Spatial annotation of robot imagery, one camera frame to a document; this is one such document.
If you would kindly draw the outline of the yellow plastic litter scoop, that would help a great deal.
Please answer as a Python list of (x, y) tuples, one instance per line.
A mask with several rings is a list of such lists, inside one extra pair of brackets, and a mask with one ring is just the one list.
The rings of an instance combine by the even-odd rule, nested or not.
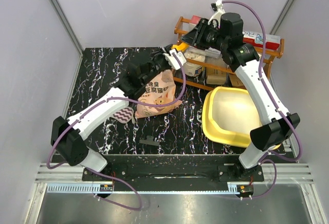
[(171, 49), (176, 49), (177, 51), (185, 52), (189, 48), (187, 43), (181, 42), (180, 44), (173, 44)]

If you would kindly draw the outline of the pink cat litter bag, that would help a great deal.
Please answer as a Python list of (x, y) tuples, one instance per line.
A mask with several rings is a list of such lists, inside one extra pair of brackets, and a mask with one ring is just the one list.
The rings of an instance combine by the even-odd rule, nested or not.
[(145, 88), (145, 93), (138, 99), (139, 102), (155, 104), (156, 107), (137, 104), (135, 117), (147, 118), (172, 112), (178, 108), (182, 101), (178, 100), (174, 104), (166, 107), (159, 105), (168, 104), (175, 100), (176, 84), (171, 70), (165, 70), (151, 80)]

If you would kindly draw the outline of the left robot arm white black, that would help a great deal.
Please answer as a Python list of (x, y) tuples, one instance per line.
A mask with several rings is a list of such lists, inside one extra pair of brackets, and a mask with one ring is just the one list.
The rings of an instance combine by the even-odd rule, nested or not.
[(183, 63), (177, 50), (160, 48), (148, 62), (137, 66), (130, 64), (114, 87), (98, 101), (68, 119), (62, 116), (55, 118), (51, 131), (52, 151), (58, 152), (70, 166), (89, 167), (99, 180), (109, 179), (112, 169), (107, 160), (90, 149), (85, 140), (110, 116), (127, 108), (130, 103), (138, 103), (153, 78), (165, 70), (180, 69)]

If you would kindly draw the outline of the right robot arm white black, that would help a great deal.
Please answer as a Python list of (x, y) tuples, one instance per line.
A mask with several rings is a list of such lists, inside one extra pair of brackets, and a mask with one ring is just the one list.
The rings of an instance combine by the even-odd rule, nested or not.
[(213, 48), (222, 53), (224, 62), (242, 81), (258, 111), (261, 126), (250, 132), (251, 144), (240, 155), (234, 176), (240, 181), (252, 175), (252, 168), (274, 146), (287, 140), (300, 123), (279, 100), (269, 80), (262, 76), (263, 67), (255, 48), (244, 43), (244, 22), (237, 13), (225, 13), (220, 21), (200, 19), (180, 39), (197, 49)]

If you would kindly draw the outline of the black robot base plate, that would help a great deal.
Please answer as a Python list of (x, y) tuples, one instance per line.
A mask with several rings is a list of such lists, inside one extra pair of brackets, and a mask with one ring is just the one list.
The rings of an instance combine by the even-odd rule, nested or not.
[(101, 174), (117, 177), (125, 181), (133, 181), (141, 178), (155, 179), (178, 179), (178, 178), (196, 178), (208, 179), (219, 182), (263, 182), (264, 176), (260, 168), (257, 168), (251, 175), (237, 178), (229, 171), (231, 165), (215, 164), (210, 162), (188, 162), (188, 163), (163, 163), (163, 164), (144, 164), (144, 163), (112, 163), (95, 174), (90, 170), (85, 170), (83, 179), (100, 179), (106, 178)]

